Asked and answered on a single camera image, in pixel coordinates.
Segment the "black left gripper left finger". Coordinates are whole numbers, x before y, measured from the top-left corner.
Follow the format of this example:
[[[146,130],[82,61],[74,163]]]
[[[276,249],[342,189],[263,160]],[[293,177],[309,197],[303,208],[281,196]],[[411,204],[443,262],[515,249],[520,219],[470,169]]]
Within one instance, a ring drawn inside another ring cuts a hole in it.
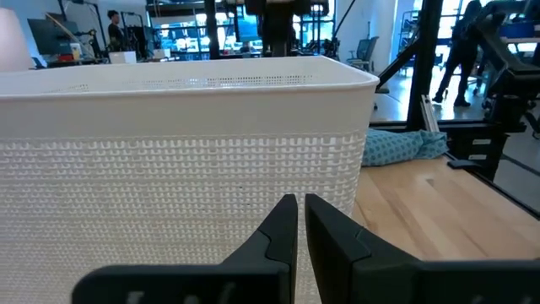
[[[286,194],[222,263],[105,266],[78,281],[71,304],[293,304],[297,233]]]

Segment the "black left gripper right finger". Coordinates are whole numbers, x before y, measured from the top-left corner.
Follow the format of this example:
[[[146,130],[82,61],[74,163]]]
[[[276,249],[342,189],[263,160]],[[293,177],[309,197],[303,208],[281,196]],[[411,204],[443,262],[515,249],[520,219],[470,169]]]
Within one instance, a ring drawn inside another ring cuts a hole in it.
[[[540,260],[423,261],[315,194],[305,225],[322,304],[540,304]]]

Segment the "white perforated plastic basket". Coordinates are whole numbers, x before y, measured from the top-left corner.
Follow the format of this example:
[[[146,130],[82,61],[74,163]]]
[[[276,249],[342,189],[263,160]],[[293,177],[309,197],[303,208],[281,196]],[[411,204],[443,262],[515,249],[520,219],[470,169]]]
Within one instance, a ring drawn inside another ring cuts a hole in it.
[[[326,57],[0,73],[0,304],[219,263],[286,194],[351,214],[378,82]]]

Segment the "blue patterned cloth pack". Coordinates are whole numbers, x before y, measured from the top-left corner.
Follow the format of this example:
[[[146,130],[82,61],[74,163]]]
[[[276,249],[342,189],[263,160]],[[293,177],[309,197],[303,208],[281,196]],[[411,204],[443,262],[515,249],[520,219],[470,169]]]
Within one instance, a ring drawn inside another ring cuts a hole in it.
[[[366,134],[362,166],[430,160],[448,151],[446,133],[425,130],[393,133],[370,128]]]

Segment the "silver aluminium extrusion bar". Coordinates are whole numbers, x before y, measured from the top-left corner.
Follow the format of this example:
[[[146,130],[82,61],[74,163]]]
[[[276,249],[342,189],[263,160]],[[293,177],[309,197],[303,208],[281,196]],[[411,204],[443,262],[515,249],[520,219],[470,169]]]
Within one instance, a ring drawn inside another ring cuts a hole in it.
[[[438,120],[435,117],[432,100],[428,95],[421,95],[421,112],[424,119],[425,130],[429,132],[439,132]]]

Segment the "grey office chair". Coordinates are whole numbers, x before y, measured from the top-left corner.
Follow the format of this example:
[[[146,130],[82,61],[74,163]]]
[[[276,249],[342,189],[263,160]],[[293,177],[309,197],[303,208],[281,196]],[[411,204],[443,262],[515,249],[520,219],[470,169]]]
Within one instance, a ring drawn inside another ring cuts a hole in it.
[[[347,60],[347,64],[366,72],[373,72],[375,66],[371,57],[378,39],[378,36],[374,36],[360,40],[356,51],[351,51],[351,58]]]

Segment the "person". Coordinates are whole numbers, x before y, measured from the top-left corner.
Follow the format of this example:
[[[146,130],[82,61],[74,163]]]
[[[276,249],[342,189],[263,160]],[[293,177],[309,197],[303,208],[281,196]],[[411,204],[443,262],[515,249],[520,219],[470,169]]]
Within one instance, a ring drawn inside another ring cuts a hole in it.
[[[454,106],[469,107],[471,104],[465,99],[467,90],[467,80],[473,70],[473,64],[478,55],[478,39],[472,34],[468,34],[469,27],[479,16],[482,10],[479,0],[472,0],[467,4],[462,18],[456,22],[451,36],[451,49],[445,64],[445,73],[440,82],[439,88],[432,99],[435,103],[443,101],[443,93],[447,89],[455,69],[461,67],[461,77],[458,86]]]
[[[109,34],[109,48],[111,52],[124,52],[125,51],[125,40],[124,35],[119,27],[120,23],[120,14],[116,10],[109,10],[107,12],[107,17],[110,20],[108,26]]]

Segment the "black pillar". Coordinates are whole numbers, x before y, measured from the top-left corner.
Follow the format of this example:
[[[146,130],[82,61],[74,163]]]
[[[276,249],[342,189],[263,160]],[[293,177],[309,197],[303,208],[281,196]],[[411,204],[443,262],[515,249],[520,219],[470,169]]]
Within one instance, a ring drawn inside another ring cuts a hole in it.
[[[204,9],[206,14],[207,34],[209,39],[209,56],[211,60],[216,60],[220,58],[220,54],[215,0],[204,0]]]

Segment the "black central stand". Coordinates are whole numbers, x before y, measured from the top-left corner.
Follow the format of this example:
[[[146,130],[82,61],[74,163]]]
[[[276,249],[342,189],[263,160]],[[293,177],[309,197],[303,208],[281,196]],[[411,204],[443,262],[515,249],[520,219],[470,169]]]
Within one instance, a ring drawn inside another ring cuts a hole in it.
[[[262,21],[263,46],[270,47],[273,57],[291,55],[293,16],[311,11],[311,0],[243,0],[246,12]]]

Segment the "white box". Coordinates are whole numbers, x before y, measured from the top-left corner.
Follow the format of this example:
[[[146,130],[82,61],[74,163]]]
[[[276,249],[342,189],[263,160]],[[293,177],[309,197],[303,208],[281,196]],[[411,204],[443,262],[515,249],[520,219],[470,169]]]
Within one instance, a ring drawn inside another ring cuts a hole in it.
[[[128,64],[136,63],[137,53],[134,51],[129,52],[110,52],[109,59],[111,64]]]

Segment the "dark tilted monitor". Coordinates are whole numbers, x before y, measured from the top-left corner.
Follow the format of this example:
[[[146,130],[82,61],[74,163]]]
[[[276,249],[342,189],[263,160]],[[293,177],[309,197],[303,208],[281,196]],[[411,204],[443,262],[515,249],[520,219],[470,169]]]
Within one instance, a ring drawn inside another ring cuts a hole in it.
[[[52,19],[27,19],[40,55],[55,56],[71,54],[72,39],[58,25],[70,32],[78,32],[78,26],[72,21],[55,22]]]

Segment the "pale pink lampshade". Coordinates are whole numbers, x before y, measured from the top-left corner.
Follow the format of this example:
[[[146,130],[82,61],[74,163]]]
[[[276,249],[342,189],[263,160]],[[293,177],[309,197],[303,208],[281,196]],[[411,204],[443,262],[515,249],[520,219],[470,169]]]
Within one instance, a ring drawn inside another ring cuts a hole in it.
[[[34,66],[16,13],[0,8],[0,73],[25,71]]]

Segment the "black diagonal frame brace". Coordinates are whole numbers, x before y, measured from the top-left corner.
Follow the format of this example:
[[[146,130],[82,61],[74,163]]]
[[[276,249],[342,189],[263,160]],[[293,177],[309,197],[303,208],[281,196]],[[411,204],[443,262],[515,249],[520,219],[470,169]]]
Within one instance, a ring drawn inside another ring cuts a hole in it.
[[[388,89],[384,88],[384,84],[401,68],[404,68],[416,55],[419,49],[419,38],[411,41],[378,76],[380,82],[376,86],[376,94],[387,94]]]

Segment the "black frame post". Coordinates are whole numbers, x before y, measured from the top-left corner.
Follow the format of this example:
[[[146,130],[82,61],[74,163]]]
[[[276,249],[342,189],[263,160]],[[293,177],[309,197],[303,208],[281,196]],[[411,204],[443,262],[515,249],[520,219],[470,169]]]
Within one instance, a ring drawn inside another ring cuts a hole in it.
[[[429,95],[435,48],[440,28],[444,0],[423,0],[419,18],[419,33],[415,48],[415,62],[408,105],[407,131],[424,127],[423,98]]]

